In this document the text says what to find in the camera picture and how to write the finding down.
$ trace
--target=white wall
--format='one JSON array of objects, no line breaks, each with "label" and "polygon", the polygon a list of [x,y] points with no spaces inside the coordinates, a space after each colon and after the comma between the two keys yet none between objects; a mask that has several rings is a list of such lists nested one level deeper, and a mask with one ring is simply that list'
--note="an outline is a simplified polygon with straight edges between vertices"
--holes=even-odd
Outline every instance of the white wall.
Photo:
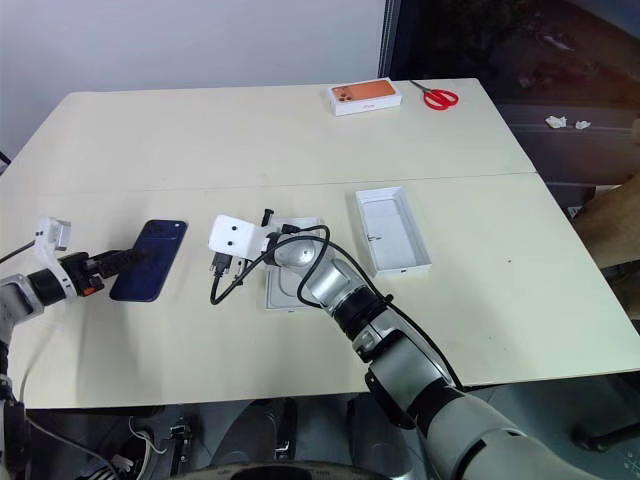
[{"label": "white wall", "polygon": [[69,92],[375,78],[384,0],[0,0],[0,150]]}]

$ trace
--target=orange phone box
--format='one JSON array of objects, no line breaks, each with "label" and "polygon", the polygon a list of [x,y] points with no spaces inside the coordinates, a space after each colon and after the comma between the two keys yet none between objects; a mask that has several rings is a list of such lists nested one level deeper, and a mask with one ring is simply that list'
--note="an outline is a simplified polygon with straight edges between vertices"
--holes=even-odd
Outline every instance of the orange phone box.
[{"label": "orange phone box", "polygon": [[329,100],[336,116],[397,107],[402,94],[389,78],[337,85],[328,89]]}]

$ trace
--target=red scissors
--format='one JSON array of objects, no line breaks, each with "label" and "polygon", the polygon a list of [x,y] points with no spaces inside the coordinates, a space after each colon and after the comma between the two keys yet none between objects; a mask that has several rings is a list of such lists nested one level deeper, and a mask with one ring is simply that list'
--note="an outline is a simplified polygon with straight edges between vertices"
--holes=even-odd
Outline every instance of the red scissors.
[{"label": "red scissors", "polygon": [[431,89],[423,87],[418,82],[409,80],[416,87],[422,90],[422,100],[424,104],[433,110],[447,110],[458,103],[458,96],[449,90]]}]

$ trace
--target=smartphone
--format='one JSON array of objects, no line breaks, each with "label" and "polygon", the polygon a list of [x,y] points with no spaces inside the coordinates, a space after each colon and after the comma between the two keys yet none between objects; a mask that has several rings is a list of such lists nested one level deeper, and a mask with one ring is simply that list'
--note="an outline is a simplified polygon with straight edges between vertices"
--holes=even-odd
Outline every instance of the smartphone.
[{"label": "smartphone", "polygon": [[153,302],[158,298],[186,231],[187,224],[181,220],[145,223],[133,245],[143,258],[118,275],[109,296],[122,302]]}]

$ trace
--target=open white box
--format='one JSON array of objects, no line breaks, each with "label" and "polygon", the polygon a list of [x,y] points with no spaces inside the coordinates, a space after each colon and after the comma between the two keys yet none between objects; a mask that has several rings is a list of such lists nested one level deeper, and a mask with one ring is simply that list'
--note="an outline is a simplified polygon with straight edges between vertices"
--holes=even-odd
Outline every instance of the open white box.
[{"label": "open white box", "polygon": [[376,274],[431,268],[404,188],[361,190],[356,201]]}]

